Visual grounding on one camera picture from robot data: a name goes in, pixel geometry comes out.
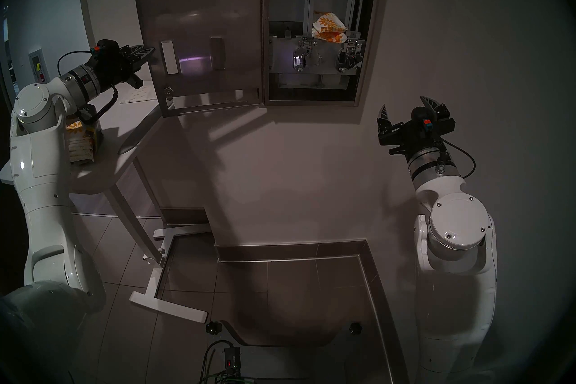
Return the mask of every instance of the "table leg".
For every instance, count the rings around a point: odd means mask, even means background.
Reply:
[[[114,209],[114,212],[116,212],[118,218],[120,218],[120,221],[125,226],[128,233],[130,233],[130,236],[134,238],[134,241],[140,249],[142,249],[144,254],[148,258],[154,260],[158,265],[162,265],[164,262],[162,254],[154,246],[154,243],[150,237],[148,237],[148,234],[146,234],[146,231],[138,221],[138,218],[136,218],[136,215],[132,212],[132,209],[116,184],[105,191],[104,195],[108,198],[108,201],[110,201],[110,204],[112,205],[112,209]]]
[[[150,183],[148,182],[148,178],[146,178],[146,174],[144,173],[144,170],[142,169],[142,166],[140,165],[140,160],[138,159],[138,157],[134,158],[134,160],[132,161],[132,164],[134,164],[134,168],[136,169],[136,173],[138,173],[138,176],[140,177],[140,181],[142,181],[142,184],[144,185],[144,188],[146,189],[146,192],[148,193],[148,196],[150,197],[150,201],[152,201],[152,205],[156,209],[156,212],[158,212],[158,215],[160,215],[160,218],[162,219],[162,223],[166,224],[166,221],[164,220],[164,215],[162,214],[162,210],[160,209],[160,204],[159,204],[158,200],[156,199],[156,195],[154,194],[152,187],[150,187]]]

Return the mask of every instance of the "cable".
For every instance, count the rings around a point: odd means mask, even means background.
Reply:
[[[200,381],[198,381],[198,384],[202,384],[204,381],[207,381],[207,380],[209,380],[210,378],[216,379],[216,377],[219,377],[222,373],[224,373],[224,372],[221,371],[221,372],[215,373],[214,375],[206,376],[206,377],[202,378]]]
[[[204,353],[204,360],[202,361],[202,369],[200,370],[200,381],[198,382],[198,384],[200,384],[202,381],[204,381],[204,368],[206,367],[206,357],[208,356],[208,352],[210,351],[210,349],[212,347],[214,347],[214,345],[216,344],[220,344],[220,343],[224,343],[224,344],[228,344],[231,347],[234,347],[234,344],[232,344],[230,341],[226,341],[223,339],[220,339],[218,341],[212,342],[208,348],[206,349],[206,352]]]
[[[61,76],[61,75],[62,75],[62,73],[60,72],[60,60],[62,60],[62,59],[63,59],[64,57],[66,57],[67,55],[76,54],[77,52],[87,52],[87,53],[89,53],[89,54],[92,53],[92,51],[70,51],[70,52],[67,52],[66,54],[64,54],[62,57],[60,57],[60,58],[58,59],[58,63],[56,64],[56,69],[58,70],[58,76]]]
[[[474,158],[472,158],[472,155],[470,153],[468,153],[467,151],[462,150],[460,147],[455,146],[452,142],[448,142],[446,139],[444,139],[442,137],[440,139],[442,139],[442,141],[444,143],[448,144],[449,146],[454,147],[456,150],[460,150],[462,153],[464,153],[468,158],[470,158],[472,160],[472,165],[473,165],[472,170],[466,176],[463,176],[462,179],[465,180],[472,173],[474,173],[474,170],[476,170],[476,161],[474,161]]]
[[[219,382],[229,382],[229,381],[233,381],[233,382],[245,382],[248,384],[254,384],[254,381],[248,381],[248,380],[243,380],[242,378],[232,378],[232,377],[223,377],[220,378],[218,381],[216,381],[216,383]]]
[[[206,367],[206,375],[210,373],[210,366],[212,365],[212,358],[214,357],[214,353],[216,353],[216,349],[212,350],[212,353],[210,353],[210,359],[208,360],[208,367]]]

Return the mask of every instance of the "white table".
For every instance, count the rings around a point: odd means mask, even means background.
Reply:
[[[158,211],[158,201],[151,192],[150,185],[143,174],[137,154],[140,149],[147,143],[153,133],[158,130],[162,120],[158,119],[151,128],[144,132],[141,140],[134,148],[126,153],[118,154],[118,150],[126,138],[137,128],[144,118],[158,105],[158,99],[120,103],[129,99],[135,90],[127,83],[120,83],[116,86],[118,89],[118,101],[100,118],[100,126],[104,134],[104,141],[94,157],[94,162],[72,165],[70,192],[93,195],[104,193],[112,208],[116,212],[122,224],[126,227],[134,241],[142,249],[147,257],[153,259],[156,263],[162,262],[162,254],[156,249],[154,243],[146,234],[142,225],[138,222],[134,212],[126,202],[116,186],[116,183],[126,171],[131,163],[134,162],[136,171],[142,180],[152,203]],[[153,90],[152,82],[144,82],[144,89]],[[95,99],[91,104],[100,110],[112,98],[113,91],[109,89]]]
[[[152,203],[162,215],[158,201],[154,193],[152,193],[152,189],[137,158],[139,150],[162,125],[161,114],[157,109],[158,99],[155,97],[152,82],[144,82],[141,88],[142,91],[139,90],[138,93],[147,100],[137,102],[121,103],[136,94],[130,85],[121,83],[116,88],[118,89],[117,103],[100,118],[100,126],[104,134],[102,146],[99,148],[94,162],[71,166],[70,192],[83,193],[85,195],[104,193],[118,218],[130,233],[130,236],[134,238],[136,244],[144,252],[143,259],[153,264],[146,293],[142,294],[134,291],[130,296],[130,301],[162,313],[172,314],[196,322],[205,322],[208,316],[205,311],[162,301],[156,298],[156,294],[158,293],[160,279],[166,266],[174,237],[210,232],[210,225],[158,229],[154,232],[154,239],[163,239],[163,242],[160,249],[154,246],[154,243],[148,237],[140,222],[138,222],[136,215],[134,215],[116,183],[129,165],[133,163]],[[90,103],[95,105],[97,110],[100,110],[110,101],[112,94],[113,90],[108,90]],[[119,154],[119,149],[129,137],[132,140],[130,149]],[[2,182],[12,184],[10,161],[2,168],[0,177]]]

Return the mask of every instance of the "floor tile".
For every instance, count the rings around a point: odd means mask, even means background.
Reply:
[[[102,281],[120,284],[134,244],[120,219],[112,218],[93,256]]]
[[[237,340],[245,345],[274,345],[268,329],[266,292],[214,293],[212,320],[226,321]]]
[[[271,261],[268,263],[268,290],[318,292],[318,272],[316,261]]]
[[[72,215],[78,241],[88,254],[94,254],[111,220],[109,216]]]
[[[214,291],[218,268],[212,234],[177,237],[166,281],[172,291]]]
[[[212,292],[164,291],[162,299],[210,311]],[[159,314],[154,328],[146,384],[198,381],[208,335],[203,323]]]
[[[352,322],[359,322],[366,330],[373,330],[376,326],[376,317],[366,287],[322,290],[321,295],[323,324],[330,336],[335,336]]]
[[[104,283],[104,289],[106,291],[106,305],[102,311],[91,314],[85,319],[82,337],[73,360],[75,369],[93,377],[96,377],[104,330],[112,309],[114,297],[116,297],[118,285]]]
[[[364,286],[364,276],[358,257],[319,258],[316,260],[316,265],[322,290]]]
[[[152,239],[156,229],[162,229],[163,223],[161,219],[146,219],[144,222],[144,230]],[[153,240],[154,246],[162,246],[162,240]],[[149,263],[142,259],[144,252],[138,245],[134,245],[130,259],[122,275],[120,281],[121,285],[144,287],[148,286],[150,274],[152,273],[153,263]]]
[[[220,258],[226,261],[282,260],[290,258],[315,258],[318,243],[264,246],[220,246]]]
[[[96,384],[96,377],[84,373],[75,367],[70,367],[68,372],[72,376],[74,384]]]
[[[268,264],[269,331],[277,345],[323,345],[324,303],[315,260]]]
[[[97,378],[108,384],[144,383],[157,312],[129,301],[144,288],[120,285],[106,325]]]
[[[216,292],[253,291],[266,292],[268,263],[234,262],[218,263]]]

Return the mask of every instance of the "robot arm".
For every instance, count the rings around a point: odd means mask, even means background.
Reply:
[[[50,280],[78,290],[89,310],[105,301],[100,276],[75,235],[70,212],[70,161],[66,116],[120,82],[139,88],[134,72],[154,48],[122,47],[101,40],[90,60],[47,84],[21,90],[12,112],[10,163],[28,226],[24,284]],[[110,108],[117,97],[96,117]]]
[[[469,379],[492,323],[496,299],[496,232],[492,217],[466,184],[444,145],[454,119],[443,103],[424,107],[392,125],[383,106],[381,145],[402,154],[423,213],[416,217],[416,322],[420,341],[417,382]]]

